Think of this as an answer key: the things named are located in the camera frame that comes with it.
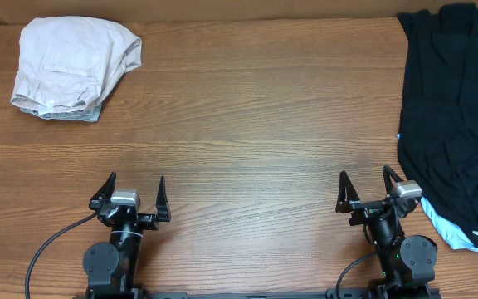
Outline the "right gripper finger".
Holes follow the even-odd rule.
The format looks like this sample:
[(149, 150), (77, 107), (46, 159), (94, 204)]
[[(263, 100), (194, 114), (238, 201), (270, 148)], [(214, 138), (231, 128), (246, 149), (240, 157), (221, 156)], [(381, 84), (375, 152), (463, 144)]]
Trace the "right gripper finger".
[(403, 179), (389, 165), (383, 166), (383, 180), (387, 194), (391, 194), (395, 183), (403, 181)]
[(339, 193), (335, 207), (336, 213), (350, 213), (360, 204), (360, 198), (345, 171), (339, 174)]

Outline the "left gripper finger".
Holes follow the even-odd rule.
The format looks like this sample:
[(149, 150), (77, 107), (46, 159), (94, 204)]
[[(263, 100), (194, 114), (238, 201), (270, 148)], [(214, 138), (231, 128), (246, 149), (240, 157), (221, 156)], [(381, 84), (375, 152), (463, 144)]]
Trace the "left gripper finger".
[(157, 209), (157, 219), (159, 222), (169, 222), (171, 220), (171, 211), (168, 205), (163, 176), (160, 178), (155, 207)]
[(109, 200), (115, 190), (116, 172), (112, 172), (105, 183), (91, 197), (91, 201)]

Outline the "black t-shirt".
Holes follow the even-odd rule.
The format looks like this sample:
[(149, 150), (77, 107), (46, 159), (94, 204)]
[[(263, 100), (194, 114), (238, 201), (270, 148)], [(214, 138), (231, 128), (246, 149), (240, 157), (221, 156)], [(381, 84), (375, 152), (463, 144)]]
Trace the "black t-shirt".
[(478, 247), (478, 96), (409, 96), (400, 135), (405, 175)]

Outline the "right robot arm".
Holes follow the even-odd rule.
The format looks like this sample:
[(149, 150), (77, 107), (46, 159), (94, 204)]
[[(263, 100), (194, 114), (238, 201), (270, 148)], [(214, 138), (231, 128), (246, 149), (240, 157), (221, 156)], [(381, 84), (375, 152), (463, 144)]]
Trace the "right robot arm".
[(383, 166), (386, 189), (384, 199), (364, 202), (348, 174), (339, 174), (336, 213), (348, 213), (351, 226), (361, 226), (374, 251), (350, 263), (339, 275), (334, 289), (337, 298), (345, 297), (341, 283), (346, 274), (371, 257), (376, 257), (383, 276), (373, 279), (358, 296), (361, 298), (439, 298), (431, 289), (435, 279), (437, 244), (422, 235), (406, 236), (401, 220), (419, 204), (422, 188), (413, 180), (404, 180), (389, 166)]

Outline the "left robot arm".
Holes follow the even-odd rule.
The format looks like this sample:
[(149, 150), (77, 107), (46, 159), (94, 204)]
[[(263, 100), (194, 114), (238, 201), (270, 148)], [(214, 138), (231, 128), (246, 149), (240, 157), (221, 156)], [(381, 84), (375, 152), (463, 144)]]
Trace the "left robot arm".
[(92, 196), (89, 208), (111, 228), (110, 239), (91, 245), (83, 256), (87, 275), (87, 298), (149, 298), (149, 292), (134, 282), (140, 246), (145, 231), (157, 231), (171, 220), (164, 178), (160, 179), (155, 213), (141, 213), (139, 192), (117, 189), (113, 173)]

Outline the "grey folded garment under trousers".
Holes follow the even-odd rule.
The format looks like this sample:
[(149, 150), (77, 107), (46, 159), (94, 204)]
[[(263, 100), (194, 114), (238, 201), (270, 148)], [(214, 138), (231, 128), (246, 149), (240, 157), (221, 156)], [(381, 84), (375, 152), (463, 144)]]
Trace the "grey folded garment under trousers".
[(21, 108), (20, 111), (39, 117), (43, 120), (76, 120), (84, 122), (96, 122), (100, 118), (102, 105), (96, 106), (90, 110), (78, 110), (72, 112), (49, 112), (40, 114), (36, 110), (29, 110)]

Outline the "light blue garment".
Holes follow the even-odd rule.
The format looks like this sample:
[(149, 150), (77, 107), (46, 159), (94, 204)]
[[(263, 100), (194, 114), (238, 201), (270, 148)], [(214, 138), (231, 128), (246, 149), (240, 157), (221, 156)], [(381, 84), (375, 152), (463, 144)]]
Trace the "light blue garment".
[[(400, 140), (400, 126), (398, 133), (398, 143)], [(443, 218), (435, 211), (432, 204), (423, 195), (422, 189), (422, 208), (424, 213), (430, 218), (432, 225), (441, 235), (446, 243), (454, 249), (467, 249), (473, 252), (478, 252), (478, 247), (475, 246), (471, 240), (463, 233), (460, 227)]]

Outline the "black knit garment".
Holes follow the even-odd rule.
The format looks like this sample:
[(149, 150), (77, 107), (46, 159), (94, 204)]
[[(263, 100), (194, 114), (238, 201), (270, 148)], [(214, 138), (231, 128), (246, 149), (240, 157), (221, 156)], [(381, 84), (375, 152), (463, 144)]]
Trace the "black knit garment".
[(402, 104), (478, 104), (478, 7), (398, 14), (408, 40)]

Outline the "beige folded trousers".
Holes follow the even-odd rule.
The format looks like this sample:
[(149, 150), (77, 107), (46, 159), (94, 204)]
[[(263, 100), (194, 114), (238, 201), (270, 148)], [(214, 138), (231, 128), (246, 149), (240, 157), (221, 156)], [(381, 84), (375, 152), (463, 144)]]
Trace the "beige folded trousers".
[(21, 110), (96, 110), (122, 76), (142, 66), (142, 39), (94, 17), (38, 17), (21, 31), (11, 103)]

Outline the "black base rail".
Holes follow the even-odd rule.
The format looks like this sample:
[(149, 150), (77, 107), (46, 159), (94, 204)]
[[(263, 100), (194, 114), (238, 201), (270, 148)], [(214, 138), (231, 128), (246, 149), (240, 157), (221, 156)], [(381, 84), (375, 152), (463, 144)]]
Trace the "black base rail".
[(365, 288), (342, 288), (339, 296), (334, 288), (324, 292), (266, 292), (266, 293), (222, 293), (222, 294), (188, 294), (186, 292), (143, 292), (142, 295), (81, 295), (76, 299), (89, 298), (147, 298), (147, 299), (366, 299), (377, 298)]

